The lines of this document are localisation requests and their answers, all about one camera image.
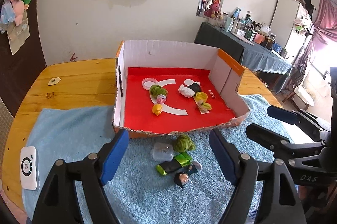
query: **white refrigerator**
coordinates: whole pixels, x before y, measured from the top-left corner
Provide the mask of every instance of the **white refrigerator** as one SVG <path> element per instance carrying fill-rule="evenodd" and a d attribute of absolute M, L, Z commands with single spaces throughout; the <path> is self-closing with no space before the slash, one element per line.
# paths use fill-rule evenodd
<path fill-rule="evenodd" d="M 305 8 L 299 1 L 278 0 L 270 29 L 276 35 L 276 42 L 287 51 L 285 59 L 290 63 L 293 63 L 306 39 L 304 34 L 296 33 L 295 19 L 303 19 L 304 25 L 310 33 L 314 32 L 313 23 L 309 16 L 306 19 Z"/>

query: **green yarn ball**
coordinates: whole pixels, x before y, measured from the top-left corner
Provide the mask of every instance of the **green yarn ball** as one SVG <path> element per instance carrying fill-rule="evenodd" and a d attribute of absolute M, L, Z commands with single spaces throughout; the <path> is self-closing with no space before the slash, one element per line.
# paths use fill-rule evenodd
<path fill-rule="evenodd" d="M 150 95 L 156 99 L 158 95 L 166 96 L 167 90 L 165 88 L 162 88 L 160 85 L 152 85 L 150 87 Z"/>
<path fill-rule="evenodd" d="M 174 141 L 173 149 L 178 153 L 182 153 L 187 150 L 195 150 L 196 146 L 188 135 L 181 135 Z"/>

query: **light blue towel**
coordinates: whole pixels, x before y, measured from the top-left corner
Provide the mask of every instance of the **light blue towel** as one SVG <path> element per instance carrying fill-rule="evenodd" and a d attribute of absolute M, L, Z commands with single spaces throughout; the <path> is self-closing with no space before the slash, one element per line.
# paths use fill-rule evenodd
<path fill-rule="evenodd" d="M 256 160 L 272 162 L 272 153 L 249 140 L 245 128 L 257 123 L 290 139 L 281 122 L 267 116 L 269 103 L 260 95 L 243 96 L 251 109 L 247 119 L 238 127 L 223 129 L 227 141 L 240 152 Z M 43 185 L 50 168 L 58 158 L 66 162 L 82 160 L 98 152 L 113 136 L 112 107 L 89 107 L 72 110 L 44 109 L 28 138 L 27 146 L 38 151 L 38 171 Z M 104 186 L 108 200 L 121 223 L 218 223 L 225 211 L 234 187 L 225 180 L 208 143 L 208 132 L 191 134 L 197 149 L 189 152 L 203 165 L 190 182 L 181 189 L 173 182 L 173 174 L 160 176 L 152 159 L 155 142 L 170 143 L 174 137 L 139 138 L 130 140 L 129 147 L 115 178 Z M 76 182 L 78 199 L 85 223 L 92 224 L 85 202 L 82 184 Z M 251 212 L 256 210 L 262 183 L 257 187 Z M 23 190 L 23 202 L 32 219 L 38 191 Z"/>

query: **black door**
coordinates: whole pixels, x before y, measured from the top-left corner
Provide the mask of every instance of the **black door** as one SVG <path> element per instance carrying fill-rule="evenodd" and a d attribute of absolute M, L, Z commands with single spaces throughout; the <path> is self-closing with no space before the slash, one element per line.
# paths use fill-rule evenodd
<path fill-rule="evenodd" d="M 0 98 L 13 116 L 45 68 L 37 28 L 36 0 L 31 0 L 27 16 L 30 36 L 14 55 L 9 48 L 7 32 L 0 33 Z"/>

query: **green wrapper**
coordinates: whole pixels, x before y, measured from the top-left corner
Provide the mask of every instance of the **green wrapper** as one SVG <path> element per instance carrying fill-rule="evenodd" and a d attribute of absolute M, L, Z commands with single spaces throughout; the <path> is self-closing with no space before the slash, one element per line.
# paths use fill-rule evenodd
<path fill-rule="evenodd" d="M 188 166 L 191 163 L 192 157 L 188 153 L 183 152 L 179 155 L 176 155 L 171 161 L 165 161 L 161 164 L 158 164 L 156 166 L 156 169 L 159 174 L 167 175 L 169 173 L 179 170 L 181 167 Z"/>

